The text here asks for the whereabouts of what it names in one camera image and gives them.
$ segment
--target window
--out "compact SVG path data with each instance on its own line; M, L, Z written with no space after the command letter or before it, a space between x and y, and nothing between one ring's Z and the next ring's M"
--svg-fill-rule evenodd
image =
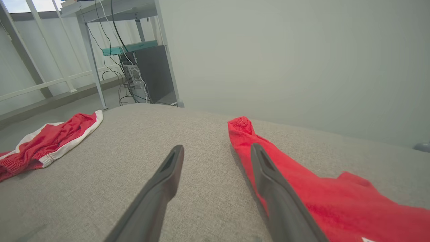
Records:
M30 12L25 0L3 0L4 5L9 13ZM55 0L58 9L61 9L61 0ZM33 0L34 6L38 12L55 11L52 0Z

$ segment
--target gray wall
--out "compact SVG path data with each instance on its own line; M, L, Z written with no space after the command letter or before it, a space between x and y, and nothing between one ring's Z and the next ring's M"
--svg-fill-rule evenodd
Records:
M400 146L430 140L430 1L159 3L187 108Z

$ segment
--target red garment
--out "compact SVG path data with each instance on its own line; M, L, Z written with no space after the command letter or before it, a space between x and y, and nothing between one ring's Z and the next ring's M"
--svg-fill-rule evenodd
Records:
M348 172L337 179L318 177L256 135L246 117L228 122L228 130L230 141L266 211L266 202L257 192L252 172L253 143L263 146L331 242L430 241L429 210L399 205L381 195L369 181Z
M0 154L0 182L24 171L45 168L78 145L103 120L103 112L78 113L65 123L46 124L26 135L15 150Z

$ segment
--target floor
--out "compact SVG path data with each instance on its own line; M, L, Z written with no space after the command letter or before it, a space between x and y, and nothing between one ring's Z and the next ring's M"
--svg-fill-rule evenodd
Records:
M118 88L113 87L103 91L104 99L108 107L107 110L120 106L118 102ZM121 97L125 96L125 89L121 90ZM175 93L172 92L162 98L160 102L173 103L176 100ZM134 103L131 97L121 100L123 105ZM0 130L0 152L13 150L19 141L27 134L32 133L47 123L64 122L77 113L92 114L94 111L103 109L100 98L97 94L71 102L56 109L33 116L29 119Z

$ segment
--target clothing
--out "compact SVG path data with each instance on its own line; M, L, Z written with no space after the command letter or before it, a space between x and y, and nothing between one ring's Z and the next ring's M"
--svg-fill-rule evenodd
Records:
M430 241L429 210L399 205L381 195L369 181L348 172L337 179L318 177L255 134L246 117L228 122L228 130L230 141L266 211L266 202L257 192L252 171L253 143L263 146L331 242Z
M65 123L49 123L26 135L15 150L0 154L0 182L19 173L45 168L78 145L103 121L103 112L78 113Z

